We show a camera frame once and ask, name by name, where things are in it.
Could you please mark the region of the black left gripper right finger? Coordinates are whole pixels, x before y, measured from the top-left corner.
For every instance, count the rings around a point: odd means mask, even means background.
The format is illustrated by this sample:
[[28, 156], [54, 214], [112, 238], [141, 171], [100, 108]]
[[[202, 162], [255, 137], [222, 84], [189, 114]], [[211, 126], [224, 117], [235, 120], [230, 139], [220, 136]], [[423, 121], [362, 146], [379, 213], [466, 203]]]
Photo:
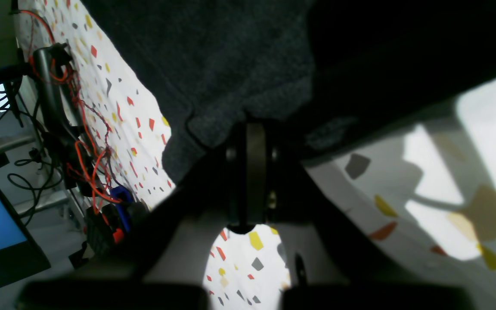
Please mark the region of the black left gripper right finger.
[[425, 284], [324, 196], [278, 135], [246, 126], [246, 222], [281, 236], [291, 288], [282, 310], [472, 310], [462, 288]]

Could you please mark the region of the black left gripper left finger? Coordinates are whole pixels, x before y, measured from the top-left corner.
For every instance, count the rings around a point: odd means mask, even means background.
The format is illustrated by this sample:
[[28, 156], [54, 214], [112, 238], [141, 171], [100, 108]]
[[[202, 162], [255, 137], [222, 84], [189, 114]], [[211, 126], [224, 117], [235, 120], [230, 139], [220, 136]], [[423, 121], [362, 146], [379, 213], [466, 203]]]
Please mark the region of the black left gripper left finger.
[[208, 153], [106, 255], [60, 279], [27, 284], [18, 310], [206, 310], [202, 287], [214, 240], [246, 224], [246, 126]]

